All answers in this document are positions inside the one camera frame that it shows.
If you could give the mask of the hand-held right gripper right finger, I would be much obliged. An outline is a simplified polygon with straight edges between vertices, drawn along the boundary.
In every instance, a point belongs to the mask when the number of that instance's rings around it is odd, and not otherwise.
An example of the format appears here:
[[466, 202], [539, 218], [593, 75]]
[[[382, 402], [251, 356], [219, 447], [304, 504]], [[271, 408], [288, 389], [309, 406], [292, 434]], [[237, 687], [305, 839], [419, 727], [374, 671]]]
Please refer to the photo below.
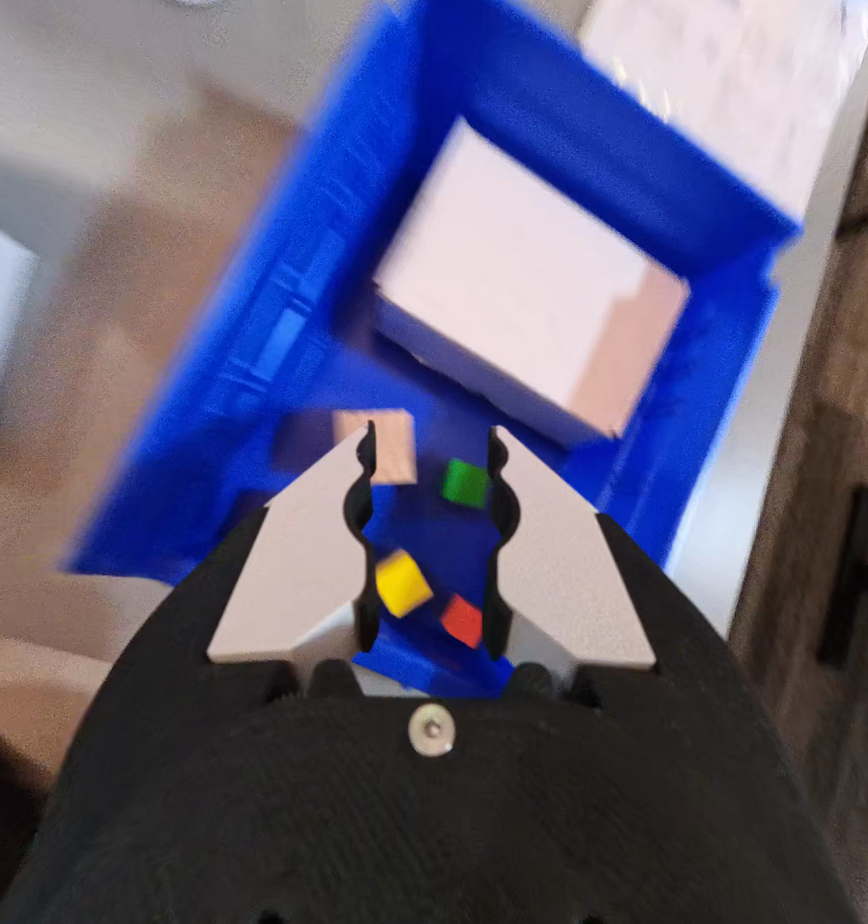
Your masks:
[[493, 661], [546, 669], [656, 664], [599, 513], [502, 426], [490, 428], [483, 643]]

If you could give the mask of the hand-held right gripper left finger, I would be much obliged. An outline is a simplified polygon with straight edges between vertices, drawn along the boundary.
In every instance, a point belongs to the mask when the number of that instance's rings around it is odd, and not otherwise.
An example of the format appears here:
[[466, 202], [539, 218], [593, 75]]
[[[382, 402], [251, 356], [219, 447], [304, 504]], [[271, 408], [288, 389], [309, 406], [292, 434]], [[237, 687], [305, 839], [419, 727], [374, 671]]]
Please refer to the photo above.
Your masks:
[[214, 664], [350, 660], [374, 646], [382, 600], [373, 545], [372, 422], [266, 504], [215, 630]]

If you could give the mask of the yellow wooden cube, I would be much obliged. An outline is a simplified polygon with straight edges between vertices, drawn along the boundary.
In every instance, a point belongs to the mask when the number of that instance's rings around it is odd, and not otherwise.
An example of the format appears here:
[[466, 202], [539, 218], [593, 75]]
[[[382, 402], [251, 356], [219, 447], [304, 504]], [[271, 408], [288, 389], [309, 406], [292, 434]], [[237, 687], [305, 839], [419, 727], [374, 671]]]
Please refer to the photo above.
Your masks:
[[433, 590], [416, 560], [399, 549], [376, 565], [377, 590], [387, 611], [403, 619], [433, 599]]

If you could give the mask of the red wooden cube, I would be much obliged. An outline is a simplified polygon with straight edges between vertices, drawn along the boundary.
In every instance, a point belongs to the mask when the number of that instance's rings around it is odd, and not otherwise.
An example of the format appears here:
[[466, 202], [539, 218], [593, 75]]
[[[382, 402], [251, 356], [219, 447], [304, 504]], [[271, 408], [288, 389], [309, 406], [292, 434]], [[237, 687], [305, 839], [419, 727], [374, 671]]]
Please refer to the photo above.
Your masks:
[[459, 594], [451, 595], [440, 615], [440, 624], [447, 634], [471, 650], [483, 641], [480, 610]]

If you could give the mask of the green wooden cube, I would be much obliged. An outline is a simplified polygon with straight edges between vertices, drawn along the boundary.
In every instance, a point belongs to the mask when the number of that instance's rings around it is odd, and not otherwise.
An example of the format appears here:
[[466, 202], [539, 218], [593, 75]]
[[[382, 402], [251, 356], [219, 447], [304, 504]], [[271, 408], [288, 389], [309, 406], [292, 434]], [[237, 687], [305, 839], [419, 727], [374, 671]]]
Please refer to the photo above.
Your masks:
[[490, 491], [486, 468], [474, 466], [457, 457], [447, 462], [441, 480], [440, 496], [447, 502], [483, 510]]

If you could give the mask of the blue plastic bin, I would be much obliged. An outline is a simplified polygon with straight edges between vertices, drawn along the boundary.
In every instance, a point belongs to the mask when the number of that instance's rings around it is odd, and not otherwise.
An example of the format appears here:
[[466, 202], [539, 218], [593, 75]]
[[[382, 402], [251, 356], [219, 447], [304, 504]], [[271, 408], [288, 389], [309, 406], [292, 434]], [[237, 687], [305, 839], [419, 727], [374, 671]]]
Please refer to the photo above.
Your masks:
[[[371, 271], [456, 117], [690, 283], [623, 437], [564, 449], [371, 332]], [[794, 224], [506, 2], [380, 8], [270, 191], [186, 354], [74, 542], [82, 575], [170, 586], [293, 483], [337, 403], [415, 416], [421, 486], [374, 494], [368, 535], [481, 601], [498, 534], [438, 491], [449, 458], [514, 436], [657, 565], [774, 310], [769, 269]]]

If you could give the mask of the black desk foot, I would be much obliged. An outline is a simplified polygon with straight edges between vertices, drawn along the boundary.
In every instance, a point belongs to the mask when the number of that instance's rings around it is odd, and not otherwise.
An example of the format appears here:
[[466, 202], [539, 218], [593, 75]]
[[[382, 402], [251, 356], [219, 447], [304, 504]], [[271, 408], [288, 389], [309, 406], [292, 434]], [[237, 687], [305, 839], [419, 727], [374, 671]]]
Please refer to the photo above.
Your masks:
[[862, 600], [868, 598], [868, 486], [852, 493], [817, 660], [838, 671], [847, 664]]

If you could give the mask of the person's beige pants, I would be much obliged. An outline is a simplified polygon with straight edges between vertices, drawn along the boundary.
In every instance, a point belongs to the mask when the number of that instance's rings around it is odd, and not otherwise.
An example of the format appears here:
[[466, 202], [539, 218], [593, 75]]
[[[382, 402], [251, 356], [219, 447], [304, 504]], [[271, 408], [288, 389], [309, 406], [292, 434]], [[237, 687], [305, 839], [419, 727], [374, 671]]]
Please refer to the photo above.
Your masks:
[[0, 637], [0, 758], [12, 780], [46, 794], [77, 746], [77, 768], [134, 789], [146, 763], [140, 745], [183, 655], [143, 632], [114, 664]]

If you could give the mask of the blue-bordered paper sheet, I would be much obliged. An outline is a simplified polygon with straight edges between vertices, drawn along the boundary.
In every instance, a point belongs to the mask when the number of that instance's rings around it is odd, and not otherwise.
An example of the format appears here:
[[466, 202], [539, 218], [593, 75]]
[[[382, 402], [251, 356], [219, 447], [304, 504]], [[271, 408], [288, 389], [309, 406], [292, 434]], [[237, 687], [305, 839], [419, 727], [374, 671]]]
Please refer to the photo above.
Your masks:
[[868, 1], [598, 1], [590, 63], [801, 223], [867, 51]]

